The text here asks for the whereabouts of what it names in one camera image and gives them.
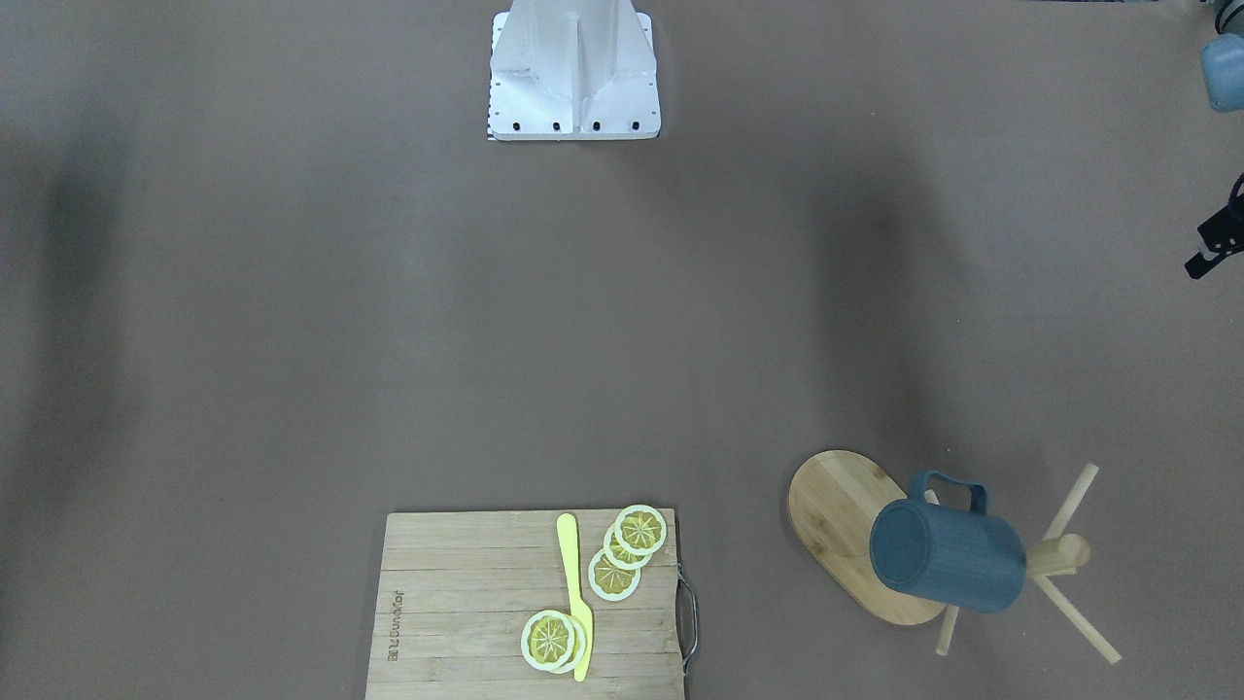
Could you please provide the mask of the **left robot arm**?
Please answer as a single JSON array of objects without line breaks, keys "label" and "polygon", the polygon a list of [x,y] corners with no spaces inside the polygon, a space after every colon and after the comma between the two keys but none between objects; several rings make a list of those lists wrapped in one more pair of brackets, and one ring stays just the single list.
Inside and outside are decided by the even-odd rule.
[{"label": "left robot arm", "polygon": [[[1215,37],[1200,48],[1200,75],[1209,106],[1218,114],[1243,108],[1243,2],[1209,1]],[[1186,261],[1186,274],[1204,279],[1219,264],[1243,252],[1243,177],[1238,177],[1227,204],[1195,228],[1199,247]]]}]

